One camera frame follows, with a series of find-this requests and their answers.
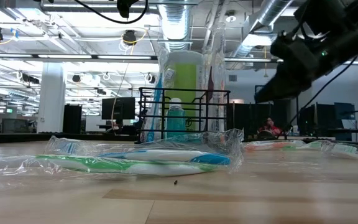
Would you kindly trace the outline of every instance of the plastic bottle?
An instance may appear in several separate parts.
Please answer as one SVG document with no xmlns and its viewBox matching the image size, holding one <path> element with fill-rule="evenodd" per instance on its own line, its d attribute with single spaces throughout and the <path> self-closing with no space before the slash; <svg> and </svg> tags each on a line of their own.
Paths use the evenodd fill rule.
<svg viewBox="0 0 358 224">
<path fill-rule="evenodd" d="M 181 103 L 179 98 L 172 98 L 170 100 L 171 103 Z M 167 116 L 181 116 L 183 118 L 167 118 L 166 119 L 166 130 L 178 130 L 178 131 L 186 131 L 186 112 L 181 108 L 181 104 L 170 104 L 169 110 L 167 111 Z M 165 137 L 174 137 L 182 134 L 186 134 L 185 132 L 166 132 Z"/>
</svg>

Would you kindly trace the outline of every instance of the computer monitor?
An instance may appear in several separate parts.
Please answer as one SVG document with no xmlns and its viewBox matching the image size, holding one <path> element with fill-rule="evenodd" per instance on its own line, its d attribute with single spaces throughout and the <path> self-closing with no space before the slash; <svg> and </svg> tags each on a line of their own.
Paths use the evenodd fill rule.
<svg viewBox="0 0 358 224">
<path fill-rule="evenodd" d="M 112 105 L 115 98 L 102 100 L 102 119 L 111 119 Z M 114 119 L 135 119 L 135 98 L 120 97 L 114 106 Z"/>
</svg>

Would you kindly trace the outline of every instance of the wooden table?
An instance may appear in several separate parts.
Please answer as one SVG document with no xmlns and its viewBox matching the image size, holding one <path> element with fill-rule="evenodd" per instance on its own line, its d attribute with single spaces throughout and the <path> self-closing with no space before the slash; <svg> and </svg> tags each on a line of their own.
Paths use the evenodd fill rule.
<svg viewBox="0 0 358 224">
<path fill-rule="evenodd" d="M 0 153 L 44 146 L 0 144 Z M 231 175 L 0 177 L 0 223 L 358 223 L 358 161 L 313 151 L 244 156 Z"/>
</svg>

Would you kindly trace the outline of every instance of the black wire rack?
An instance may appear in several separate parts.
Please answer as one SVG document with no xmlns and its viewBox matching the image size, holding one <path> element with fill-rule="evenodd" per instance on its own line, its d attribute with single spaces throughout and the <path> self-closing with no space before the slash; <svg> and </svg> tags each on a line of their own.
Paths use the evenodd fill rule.
<svg viewBox="0 0 358 224">
<path fill-rule="evenodd" d="M 157 90 L 161 91 L 161 101 L 147 101 L 147 98 L 150 98 L 150 95 L 145 95 L 145 90 L 149 90 L 147 93 L 150 93 L 150 90 L 157 92 Z M 192 91 L 192 92 L 202 92 L 203 94 L 200 97 L 194 98 L 191 102 L 181 102 L 181 103 L 171 103 L 166 102 L 166 100 L 171 100 L 170 97 L 165 95 L 165 91 L 172 90 L 172 91 Z M 151 88 L 151 87 L 140 87 L 140 101 L 139 101 L 139 119 L 142 118 L 161 118 L 161 129 L 138 129 L 138 138 L 140 142 L 140 136 L 144 131 L 153 131 L 153 132 L 161 132 L 161 139 L 164 138 L 164 133 L 166 132 L 186 132 L 186 133 L 202 133 L 208 131 L 208 121 L 211 119 L 223 119 L 227 121 L 227 106 L 229 106 L 230 102 L 230 91 L 229 90 L 199 90 L 199 89 L 182 89 L 182 88 Z M 213 93 L 223 93 L 223 97 L 226 97 L 226 103 L 210 103 L 209 100 L 213 97 Z M 151 108 L 152 104 L 160 104 L 161 105 L 161 115 L 147 115 L 142 114 L 144 109 Z M 198 122 L 198 131 L 196 130 L 169 130 L 165 129 L 165 118 L 183 118 L 182 116 L 167 116 L 165 115 L 166 111 L 169 108 L 166 108 L 166 105 L 169 104 L 177 104 L 177 105 L 195 105 L 196 108 L 183 108 L 185 111 L 198 111 L 198 116 L 185 116 L 186 122 Z M 225 108 L 225 115 L 223 117 L 219 116 L 208 116 L 209 107 L 210 106 L 224 106 Z M 201 116 L 201 112 L 205 110 L 206 116 Z M 201 130 L 201 123 L 204 122 L 204 130 Z"/>
</svg>

